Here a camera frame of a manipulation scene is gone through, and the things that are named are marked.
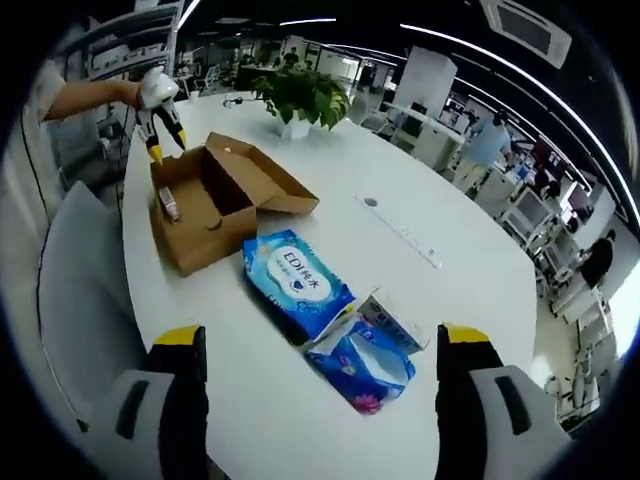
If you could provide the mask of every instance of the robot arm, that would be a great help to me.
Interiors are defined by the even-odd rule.
[[[173,103],[178,90],[178,85],[164,73],[163,67],[152,68],[142,79],[138,124],[145,137],[149,155],[159,163],[162,163],[162,148],[153,121],[154,115],[160,117],[165,128],[183,150],[187,146],[186,135]]]

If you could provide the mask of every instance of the small white box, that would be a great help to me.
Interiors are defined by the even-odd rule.
[[[410,316],[393,304],[390,295],[376,288],[358,311],[369,323],[391,337],[407,355],[427,348],[430,337]]]

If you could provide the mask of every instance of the white oval table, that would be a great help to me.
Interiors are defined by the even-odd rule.
[[[417,374],[376,415],[357,413],[307,364],[248,296],[240,254],[181,278],[159,256],[149,220],[149,157],[138,135],[129,154],[123,237],[129,289],[149,348],[164,331],[206,327],[210,403],[207,451],[233,480],[433,478],[436,327],[486,332],[506,364],[533,358],[533,265],[489,216],[428,167],[343,121],[305,139],[277,136],[261,102],[233,109],[213,95],[178,104],[190,147],[211,131],[263,149],[320,199],[307,217],[264,215],[259,233],[294,229],[360,300],[383,286],[433,333],[411,357]],[[165,155],[180,150],[159,128]],[[363,204],[437,252],[434,268]]]

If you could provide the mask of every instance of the person in blue shirt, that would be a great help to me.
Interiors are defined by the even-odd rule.
[[[471,133],[477,133],[477,136],[463,152],[453,178],[453,185],[462,193],[466,193],[482,178],[500,153],[505,155],[507,161],[511,161],[511,137],[506,123],[507,114],[500,111],[494,115],[493,121],[487,119],[471,127]]]

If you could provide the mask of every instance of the tissue package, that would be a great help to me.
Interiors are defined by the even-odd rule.
[[[359,314],[305,354],[361,413],[400,396],[415,375],[409,357]]]
[[[317,340],[355,300],[349,288],[291,230],[244,242],[247,277],[278,310],[292,343]]]

